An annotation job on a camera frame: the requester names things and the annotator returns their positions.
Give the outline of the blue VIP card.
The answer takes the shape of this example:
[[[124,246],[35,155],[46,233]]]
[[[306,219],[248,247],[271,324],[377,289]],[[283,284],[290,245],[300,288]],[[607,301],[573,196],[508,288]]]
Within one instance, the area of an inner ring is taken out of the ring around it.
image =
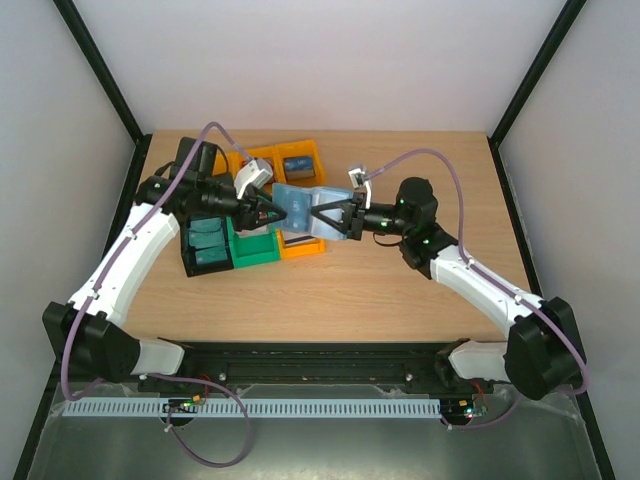
[[[282,229],[291,232],[307,232],[310,224],[312,197],[305,193],[286,194],[282,207],[287,212]]]

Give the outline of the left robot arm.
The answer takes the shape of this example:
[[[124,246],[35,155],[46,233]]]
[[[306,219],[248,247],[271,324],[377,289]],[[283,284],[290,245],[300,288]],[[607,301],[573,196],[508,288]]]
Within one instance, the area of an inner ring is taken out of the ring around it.
[[[261,191],[273,169],[247,155],[236,175],[213,172],[218,147],[191,139],[189,151],[142,181],[117,239],[101,263],[64,304],[50,303],[42,320],[60,362],[61,380],[76,366],[99,380],[173,375],[182,346],[138,339],[124,329],[128,311],[159,254],[193,216],[223,217],[237,230],[255,230],[286,213]]]

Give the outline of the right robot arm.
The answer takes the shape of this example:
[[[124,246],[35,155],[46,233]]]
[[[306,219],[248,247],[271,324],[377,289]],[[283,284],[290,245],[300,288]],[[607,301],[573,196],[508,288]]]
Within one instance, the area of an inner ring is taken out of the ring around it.
[[[522,395],[540,400],[559,387],[581,393],[587,385],[586,362],[561,329],[573,317],[559,297],[545,300],[487,269],[436,221],[438,201],[428,180],[410,177],[400,184],[392,204],[372,203],[360,192],[323,193],[311,216],[339,239],[363,232],[396,235],[405,263],[445,286],[489,318],[502,342],[460,340],[445,352],[436,379],[445,390],[460,390],[470,380],[506,382]]]

